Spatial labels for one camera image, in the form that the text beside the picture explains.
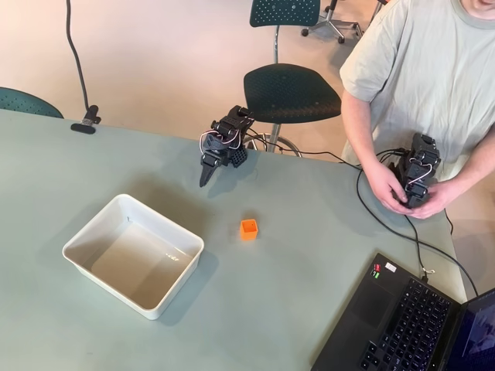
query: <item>concrete floor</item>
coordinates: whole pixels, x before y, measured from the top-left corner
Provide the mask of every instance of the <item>concrete floor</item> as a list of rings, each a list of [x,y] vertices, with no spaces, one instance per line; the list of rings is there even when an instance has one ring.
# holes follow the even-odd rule
[[[357,20],[366,28],[375,5],[342,0],[335,18]],[[198,138],[213,119],[245,104],[244,75],[273,60],[274,29],[252,29],[250,10],[251,0],[73,0],[73,41],[102,124]],[[65,36],[65,11],[58,0],[17,0],[2,7],[0,82],[81,119],[84,106]],[[306,38],[300,31],[282,27],[280,62],[318,71],[341,94],[338,71],[356,45],[353,33],[346,32],[348,40],[340,45],[328,29]],[[302,151],[336,154],[346,138],[340,117],[285,125],[282,134]],[[457,254],[480,292],[495,286],[493,184],[491,176],[449,208]]]

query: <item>green t-shirt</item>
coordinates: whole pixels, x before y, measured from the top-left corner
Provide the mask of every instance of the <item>green t-shirt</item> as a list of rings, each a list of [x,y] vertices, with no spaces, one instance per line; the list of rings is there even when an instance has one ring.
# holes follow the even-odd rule
[[[434,138],[437,178],[454,176],[495,123],[495,21],[460,0],[392,0],[340,70],[354,97],[370,102],[376,151]],[[349,144],[344,158],[357,162]]]

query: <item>chair leg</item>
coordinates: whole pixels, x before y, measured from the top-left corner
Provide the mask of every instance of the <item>chair leg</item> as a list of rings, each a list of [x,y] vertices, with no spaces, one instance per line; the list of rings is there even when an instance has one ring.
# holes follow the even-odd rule
[[[302,35],[307,36],[309,32],[315,31],[321,27],[329,27],[332,29],[334,33],[337,34],[339,38],[339,43],[344,43],[346,38],[342,34],[342,32],[339,30],[339,27],[351,27],[352,29],[356,30],[356,34],[359,37],[363,36],[363,32],[361,30],[361,27],[358,22],[354,21],[340,21],[338,19],[333,19],[333,11],[335,10],[336,2],[332,0],[332,4],[330,7],[328,7],[328,13],[326,14],[326,17],[320,16],[321,19],[323,19],[321,22],[317,23],[313,27],[309,27],[307,29],[302,30]]]
[[[278,137],[280,136],[280,126],[279,124],[273,124],[271,127],[271,134],[270,134],[270,143],[273,143],[273,145],[269,144],[267,145],[266,151],[267,152],[275,152],[275,144],[278,141]]]
[[[377,16],[378,12],[383,8],[383,6],[384,5],[381,2],[377,2],[377,7],[374,9],[373,15],[371,16],[370,24],[373,22],[374,17]]]
[[[299,148],[297,148],[297,146],[294,143],[292,143],[290,140],[288,140],[287,138],[281,137],[279,134],[277,134],[277,141],[274,141],[274,140],[272,140],[271,136],[272,136],[272,134],[266,134],[266,133],[253,135],[253,136],[250,136],[249,138],[245,138],[244,144],[249,149],[255,149],[257,151],[269,151],[268,146],[270,146],[270,145],[266,145],[265,144],[266,142],[282,143],[286,148],[288,148],[290,151],[294,152],[294,154],[297,157],[302,157],[302,154],[299,151]],[[262,143],[262,145],[263,145],[262,148],[258,147],[259,144],[256,143],[257,141],[260,141]]]

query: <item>office chair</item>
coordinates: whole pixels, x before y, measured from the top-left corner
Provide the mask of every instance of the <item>office chair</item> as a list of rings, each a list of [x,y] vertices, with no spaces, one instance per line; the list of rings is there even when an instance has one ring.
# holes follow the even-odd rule
[[[388,4],[389,0],[378,0],[377,7],[374,9],[373,15],[371,16],[370,24],[373,22],[374,17],[380,12],[384,5]]]
[[[317,72],[278,63],[278,32],[280,26],[315,25],[318,16],[319,0],[254,0],[251,10],[251,26],[275,26],[274,64],[251,71],[244,77],[247,107],[253,111],[254,119],[273,124],[271,134],[255,137],[274,144],[280,141],[299,157],[297,147],[280,136],[280,126],[339,116],[341,101]],[[257,149],[254,139],[247,138],[245,142],[249,148]],[[265,150],[274,152],[275,146],[267,144]]]
[[[59,110],[34,95],[0,87],[0,109],[63,118]]]
[[[332,0],[329,6],[325,8],[325,13],[326,17],[319,16],[321,19],[323,19],[320,23],[317,23],[313,27],[309,27],[307,29],[303,29],[301,31],[301,35],[306,37],[309,35],[310,31],[315,31],[321,27],[329,27],[332,31],[334,31],[337,36],[338,36],[338,41],[339,44],[344,44],[346,42],[345,36],[342,34],[342,32],[339,30],[339,27],[351,27],[352,29],[356,30],[356,34],[359,37],[363,37],[363,31],[361,31],[361,27],[359,26],[358,22],[354,21],[340,21],[339,19],[333,19],[333,12],[335,12],[335,7],[337,6],[337,0]]]

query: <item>chair backrest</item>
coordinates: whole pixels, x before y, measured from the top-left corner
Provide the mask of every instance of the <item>chair backrest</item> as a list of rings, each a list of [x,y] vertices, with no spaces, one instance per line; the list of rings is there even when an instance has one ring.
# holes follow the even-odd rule
[[[319,0],[253,0],[250,24],[261,26],[314,26]]]
[[[0,87],[0,109],[63,118],[59,110],[34,95]]]

